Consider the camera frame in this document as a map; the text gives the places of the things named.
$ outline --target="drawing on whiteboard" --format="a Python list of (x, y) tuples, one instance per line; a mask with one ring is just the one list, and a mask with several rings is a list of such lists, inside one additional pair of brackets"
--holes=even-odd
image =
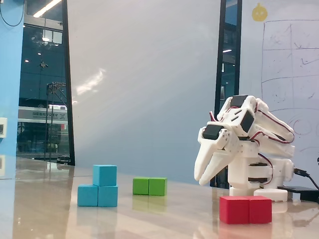
[(319, 20), (264, 23), (262, 99), (295, 130), (305, 154), (319, 154), (318, 38)]
[(264, 21), (268, 16), (268, 12), (265, 7), (261, 6), (260, 3), (253, 9), (252, 17), (254, 21)]

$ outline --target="whiteboard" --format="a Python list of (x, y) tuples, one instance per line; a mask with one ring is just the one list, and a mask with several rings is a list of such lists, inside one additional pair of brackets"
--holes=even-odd
[(77, 166), (196, 183), (220, 0), (68, 0)]
[[(293, 162), (319, 183), (318, 12), (318, 0), (244, 0), (239, 91), (295, 130)], [(297, 175), (289, 184), (314, 188)]]

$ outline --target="sign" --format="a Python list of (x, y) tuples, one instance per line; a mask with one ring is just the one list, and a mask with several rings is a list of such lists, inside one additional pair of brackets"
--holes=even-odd
[[(43, 108), (19, 107), (18, 119), (19, 122), (45, 122), (46, 115), (48, 122), (51, 122), (51, 109), (46, 113), (46, 109)], [(67, 110), (54, 110), (53, 121), (54, 123), (67, 123)]]

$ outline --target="red cube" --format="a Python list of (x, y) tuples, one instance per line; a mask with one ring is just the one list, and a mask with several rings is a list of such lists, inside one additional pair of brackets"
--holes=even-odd
[(227, 224), (249, 224), (249, 199), (234, 196), (220, 197), (219, 219)]
[(248, 196), (249, 200), (249, 222), (252, 224), (271, 223), (272, 200), (263, 196)]

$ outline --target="stacked blue cubes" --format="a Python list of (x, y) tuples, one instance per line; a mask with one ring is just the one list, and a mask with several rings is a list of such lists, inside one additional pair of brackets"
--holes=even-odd
[(117, 205), (117, 167), (94, 165), (93, 185), (80, 185), (78, 188), (78, 206), (117, 207)]

